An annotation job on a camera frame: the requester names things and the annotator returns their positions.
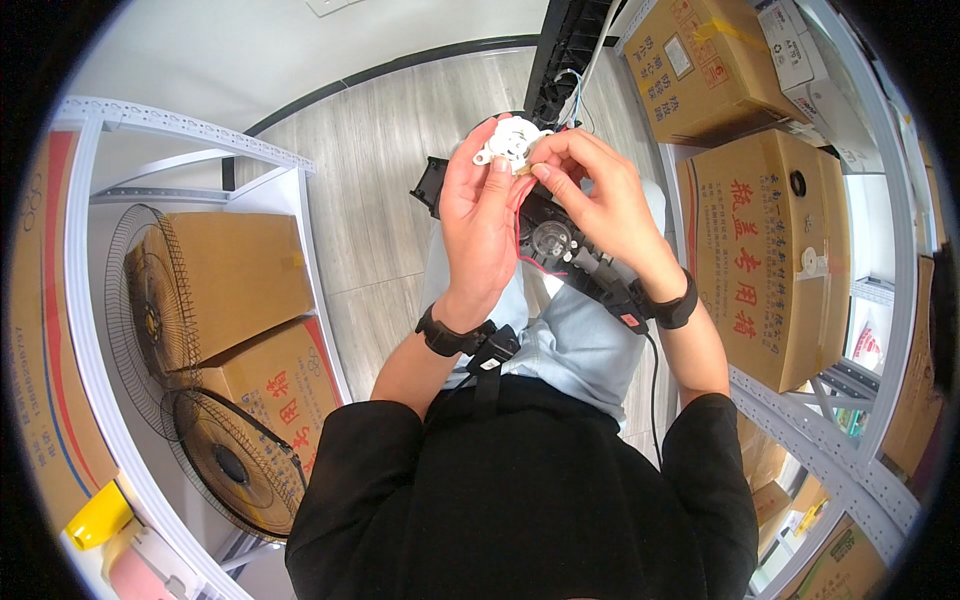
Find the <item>fan guard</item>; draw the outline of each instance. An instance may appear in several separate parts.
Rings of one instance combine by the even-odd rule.
[[[297,463],[229,410],[224,404],[229,400],[214,399],[207,390],[189,394],[170,401],[180,439],[170,447],[183,472],[240,529],[265,540],[286,540],[304,491]]]
[[[192,395],[167,392],[200,387],[200,346],[180,246],[160,211],[134,204],[121,217],[110,240],[104,301],[124,388],[154,431],[175,441],[178,407],[171,402]]]

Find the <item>white plastic part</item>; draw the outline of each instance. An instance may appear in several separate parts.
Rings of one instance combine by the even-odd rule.
[[[537,129],[536,125],[523,117],[502,119],[497,122],[493,136],[473,157],[473,164],[488,164],[494,156],[504,156],[510,160],[510,166],[516,175],[520,169],[527,166],[527,156],[537,142],[550,133],[553,132]]]

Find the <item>white box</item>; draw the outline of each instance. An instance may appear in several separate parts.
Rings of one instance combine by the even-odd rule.
[[[837,84],[793,0],[776,0],[757,18],[783,95],[840,153],[854,173],[883,173],[874,140]]]

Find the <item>power cord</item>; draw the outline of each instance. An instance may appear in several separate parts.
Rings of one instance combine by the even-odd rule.
[[[657,352],[657,345],[649,333],[644,333],[644,337],[650,342],[654,349],[654,379],[650,383],[650,433],[654,436],[654,449],[657,451],[657,467],[663,469],[663,459],[660,456],[660,443],[657,441],[657,411],[655,410],[654,399],[657,397],[657,369],[660,367],[660,355]]]

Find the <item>left hand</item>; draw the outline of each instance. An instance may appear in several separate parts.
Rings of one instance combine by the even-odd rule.
[[[501,114],[474,129],[446,166],[440,223],[450,264],[450,286],[434,305],[435,320],[464,333],[479,326],[500,300],[516,269],[516,210],[532,175],[514,179],[502,156],[490,165],[473,156],[491,138]]]

